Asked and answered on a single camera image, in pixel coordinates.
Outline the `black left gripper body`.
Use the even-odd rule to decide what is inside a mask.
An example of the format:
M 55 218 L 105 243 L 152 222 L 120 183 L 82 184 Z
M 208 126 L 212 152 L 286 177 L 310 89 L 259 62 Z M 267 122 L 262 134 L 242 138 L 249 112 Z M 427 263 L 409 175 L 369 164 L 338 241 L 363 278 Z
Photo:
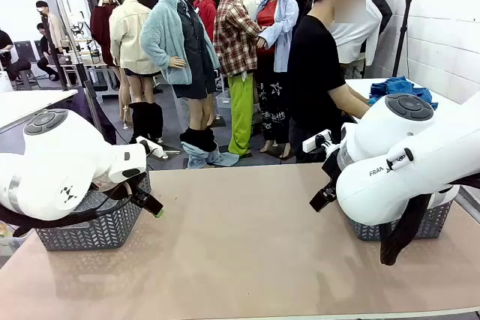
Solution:
M 132 202 L 147 202 L 150 196 L 150 183 L 148 177 L 134 177 L 129 179 Z

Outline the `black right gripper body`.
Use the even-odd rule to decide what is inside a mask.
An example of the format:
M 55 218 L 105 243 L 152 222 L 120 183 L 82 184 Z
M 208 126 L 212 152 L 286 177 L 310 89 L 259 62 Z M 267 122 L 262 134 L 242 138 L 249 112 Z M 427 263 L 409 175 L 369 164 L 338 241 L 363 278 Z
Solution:
M 339 175 L 342 170 L 338 165 L 338 153 L 339 151 L 333 151 L 326 159 L 322 165 L 322 170 L 330 178 L 329 185 L 331 187 L 336 187 L 336 183 Z

